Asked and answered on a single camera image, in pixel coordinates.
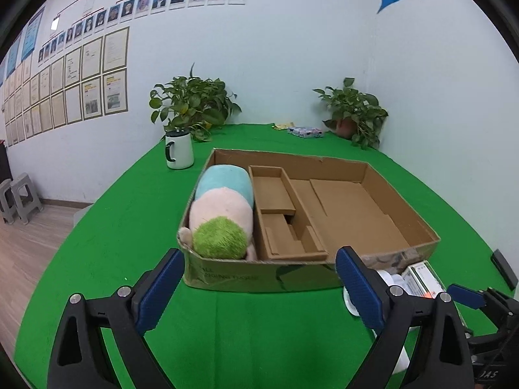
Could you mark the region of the white green carton box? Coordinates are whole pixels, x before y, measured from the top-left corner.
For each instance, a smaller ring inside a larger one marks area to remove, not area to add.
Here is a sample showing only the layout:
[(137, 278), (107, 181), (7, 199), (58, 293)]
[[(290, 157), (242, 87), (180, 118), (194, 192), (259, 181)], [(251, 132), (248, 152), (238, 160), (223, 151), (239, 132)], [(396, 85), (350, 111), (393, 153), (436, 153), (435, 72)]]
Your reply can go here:
[(409, 265), (401, 274), (408, 294), (434, 299), (445, 287), (428, 261)]

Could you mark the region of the grey plastic stool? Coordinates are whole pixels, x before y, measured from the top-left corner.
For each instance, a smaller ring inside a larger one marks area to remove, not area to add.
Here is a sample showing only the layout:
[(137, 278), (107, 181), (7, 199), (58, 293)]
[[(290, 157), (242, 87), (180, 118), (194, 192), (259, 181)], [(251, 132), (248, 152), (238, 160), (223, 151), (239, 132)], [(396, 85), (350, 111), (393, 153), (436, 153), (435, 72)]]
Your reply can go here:
[(6, 178), (1, 182), (1, 216), (5, 223), (12, 224), (17, 215), (26, 225), (29, 214), (34, 210), (43, 211), (43, 204), (36, 187), (28, 174), (23, 173), (14, 180)]

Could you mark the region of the plush toy green hair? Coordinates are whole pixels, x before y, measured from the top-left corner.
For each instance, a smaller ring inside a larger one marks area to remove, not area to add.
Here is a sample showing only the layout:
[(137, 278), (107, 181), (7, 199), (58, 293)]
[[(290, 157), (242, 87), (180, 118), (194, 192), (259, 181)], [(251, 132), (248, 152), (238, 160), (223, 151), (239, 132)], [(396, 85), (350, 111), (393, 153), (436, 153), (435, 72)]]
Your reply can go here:
[(254, 197), (245, 169), (212, 165), (203, 172), (179, 229), (180, 245), (209, 259), (258, 260), (253, 240)]

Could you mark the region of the right potted green plant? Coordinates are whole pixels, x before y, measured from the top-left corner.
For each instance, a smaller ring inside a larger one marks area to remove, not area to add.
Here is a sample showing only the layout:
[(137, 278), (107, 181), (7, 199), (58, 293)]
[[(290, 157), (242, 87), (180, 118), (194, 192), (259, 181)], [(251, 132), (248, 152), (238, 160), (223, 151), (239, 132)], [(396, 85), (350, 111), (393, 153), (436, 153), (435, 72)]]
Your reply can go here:
[(354, 146), (378, 149), (389, 113), (376, 96), (356, 89), (355, 81), (353, 77), (345, 77), (339, 88), (325, 86), (324, 89), (313, 89), (331, 113), (323, 123), (336, 135), (352, 141)]

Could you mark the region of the potted green plant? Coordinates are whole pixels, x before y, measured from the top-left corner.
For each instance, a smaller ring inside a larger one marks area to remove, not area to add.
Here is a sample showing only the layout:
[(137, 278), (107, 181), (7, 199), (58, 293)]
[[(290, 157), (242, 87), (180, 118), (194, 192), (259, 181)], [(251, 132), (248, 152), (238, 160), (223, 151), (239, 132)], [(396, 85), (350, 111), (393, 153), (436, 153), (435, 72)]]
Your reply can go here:
[(389, 113), (376, 96), (356, 89), (355, 81), (353, 77), (345, 77), (339, 88), (325, 86), (324, 89), (313, 89), (331, 113), (323, 123), (336, 135), (352, 141), (354, 146), (378, 149)]
[(157, 83), (150, 91), (151, 122), (165, 132), (185, 129), (195, 141), (211, 140), (211, 131), (242, 112), (237, 94), (219, 79), (203, 79), (193, 72)]

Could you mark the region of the large open cardboard box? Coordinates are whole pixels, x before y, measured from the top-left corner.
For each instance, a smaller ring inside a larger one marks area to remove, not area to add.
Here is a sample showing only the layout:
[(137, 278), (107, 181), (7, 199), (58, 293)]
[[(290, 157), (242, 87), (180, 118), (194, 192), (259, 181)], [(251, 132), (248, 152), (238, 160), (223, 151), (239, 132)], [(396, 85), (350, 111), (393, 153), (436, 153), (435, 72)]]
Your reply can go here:
[[(368, 163), (331, 157), (215, 149), (201, 175), (212, 165), (231, 164), (249, 174), (251, 165), (281, 167), (317, 226), (328, 258), (323, 262), (277, 262), (263, 258), (253, 207), (253, 240), (258, 260), (209, 259), (179, 246), (188, 286), (210, 291), (289, 292), (336, 288), (337, 251), (350, 246), (369, 267), (398, 273), (428, 259), (439, 236)], [(188, 224), (188, 212), (180, 228)]]

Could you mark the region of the white enamel mug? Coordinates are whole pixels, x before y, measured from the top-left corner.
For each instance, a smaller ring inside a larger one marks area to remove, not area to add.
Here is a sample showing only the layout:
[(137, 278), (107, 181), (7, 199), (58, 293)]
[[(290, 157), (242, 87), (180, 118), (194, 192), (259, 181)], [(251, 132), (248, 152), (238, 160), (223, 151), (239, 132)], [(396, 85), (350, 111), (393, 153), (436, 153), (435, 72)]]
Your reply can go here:
[(165, 134), (164, 154), (170, 170), (185, 170), (194, 164), (194, 150), (190, 132), (175, 128)]

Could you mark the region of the yellow item on table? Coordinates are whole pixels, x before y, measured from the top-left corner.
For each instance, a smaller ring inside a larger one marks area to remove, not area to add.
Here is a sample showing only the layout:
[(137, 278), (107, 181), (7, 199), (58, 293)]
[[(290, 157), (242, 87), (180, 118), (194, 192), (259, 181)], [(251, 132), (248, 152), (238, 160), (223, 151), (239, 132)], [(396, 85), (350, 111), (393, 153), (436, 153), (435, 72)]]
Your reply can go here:
[(289, 122), (289, 123), (282, 123), (282, 124), (273, 124), (272, 128), (276, 131), (284, 131), (284, 130), (289, 130), (290, 128), (292, 128), (294, 126), (295, 125), (293, 122)]

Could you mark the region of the left potted green plant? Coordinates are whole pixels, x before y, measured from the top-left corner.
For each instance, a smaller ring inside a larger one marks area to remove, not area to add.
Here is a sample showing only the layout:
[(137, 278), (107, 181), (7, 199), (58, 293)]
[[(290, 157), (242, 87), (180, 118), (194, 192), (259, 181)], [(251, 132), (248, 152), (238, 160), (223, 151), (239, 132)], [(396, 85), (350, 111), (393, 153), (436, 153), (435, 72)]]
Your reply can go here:
[(151, 122), (165, 132), (185, 129), (195, 141), (211, 140), (211, 131), (242, 112), (237, 94), (219, 79), (203, 79), (193, 72), (157, 83), (150, 91)]

